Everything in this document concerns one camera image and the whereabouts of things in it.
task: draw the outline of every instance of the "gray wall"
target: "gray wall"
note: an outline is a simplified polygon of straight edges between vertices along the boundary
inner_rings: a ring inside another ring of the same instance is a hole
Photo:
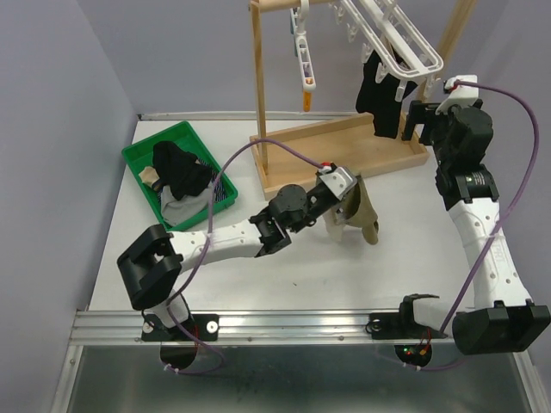
[[[138,113],[254,109],[248,0],[78,1]],[[479,1],[452,72],[472,65],[506,3]],[[434,45],[454,4],[400,2]],[[324,4],[311,8],[306,28],[318,82],[312,111],[354,110],[360,41],[348,43]],[[263,45],[268,110],[302,110],[287,10],[263,15]]]
[[[136,117],[74,0],[0,4],[0,411],[51,405]]]
[[[536,111],[542,132],[538,162],[524,198],[505,232],[519,274],[537,304],[551,305],[551,118],[548,74],[551,65],[551,28],[548,0],[510,2],[484,53],[474,63],[481,83],[501,86],[524,97]],[[518,188],[532,148],[528,116],[513,100],[482,93],[485,109],[493,117],[494,139],[486,165],[497,180],[502,205],[508,205]],[[551,394],[551,329],[530,348]]]

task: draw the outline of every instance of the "white platform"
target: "white platform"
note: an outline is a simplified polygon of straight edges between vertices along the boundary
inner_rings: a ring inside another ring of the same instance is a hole
[[[311,123],[273,120],[268,129]],[[166,127],[171,121],[142,121],[133,142]],[[220,164],[249,136],[257,133],[251,120],[191,122]],[[366,244],[350,228],[341,244],[333,243],[323,222],[300,234],[273,256],[236,259],[203,267],[185,296],[196,310],[310,310],[396,308],[404,295],[434,293],[454,299],[468,272],[461,240],[436,191],[433,157],[426,165],[366,180],[379,214],[380,242]],[[239,191],[236,203],[215,217],[229,225],[258,213],[265,205],[249,151],[228,170]],[[91,310],[130,310],[116,259],[148,226],[157,223],[149,204],[127,168],[108,234]],[[206,223],[196,226],[206,229]],[[465,304],[472,303],[472,292]]]

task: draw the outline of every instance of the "metal bolt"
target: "metal bolt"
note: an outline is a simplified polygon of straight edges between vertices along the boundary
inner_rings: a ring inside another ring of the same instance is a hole
[[[207,331],[211,334],[218,331],[218,323],[216,323],[215,321],[209,321],[207,323]]]
[[[151,333],[153,331],[153,328],[151,327],[151,325],[149,325],[149,323],[144,323],[144,325],[141,326],[141,330],[148,334],[148,333]]]
[[[381,331],[381,321],[380,320],[373,320],[371,323],[369,323],[372,331]]]

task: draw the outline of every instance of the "orange clip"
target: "orange clip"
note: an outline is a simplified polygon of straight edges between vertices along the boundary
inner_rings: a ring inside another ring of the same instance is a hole
[[[310,112],[310,105],[312,104],[312,93],[303,92],[302,95],[302,109],[305,112]]]

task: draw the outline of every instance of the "hanging black sock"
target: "hanging black sock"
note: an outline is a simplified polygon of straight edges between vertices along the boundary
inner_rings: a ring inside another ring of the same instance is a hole
[[[400,57],[396,56],[396,60],[401,63]],[[363,65],[363,82],[356,100],[356,111],[359,114],[368,112],[373,115],[375,136],[394,139],[398,135],[399,113],[402,109],[402,102],[396,102],[394,99],[399,79],[388,74],[381,83],[376,83],[375,74],[380,62],[379,55],[372,52]],[[404,98],[409,96],[416,87],[415,82],[408,82]]]

